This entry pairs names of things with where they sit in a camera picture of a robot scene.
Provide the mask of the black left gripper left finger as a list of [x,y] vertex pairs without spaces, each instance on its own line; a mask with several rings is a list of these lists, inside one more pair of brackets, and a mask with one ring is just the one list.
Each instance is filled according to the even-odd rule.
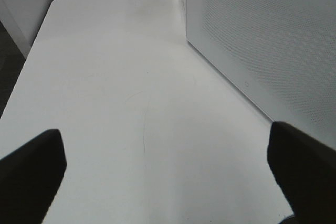
[[1,159],[1,223],[42,223],[66,171],[58,129],[49,129]]

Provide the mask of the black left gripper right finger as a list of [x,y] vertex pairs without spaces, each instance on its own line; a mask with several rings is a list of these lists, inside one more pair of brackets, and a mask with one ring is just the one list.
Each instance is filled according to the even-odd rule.
[[273,122],[267,162],[298,223],[335,223],[335,150]]

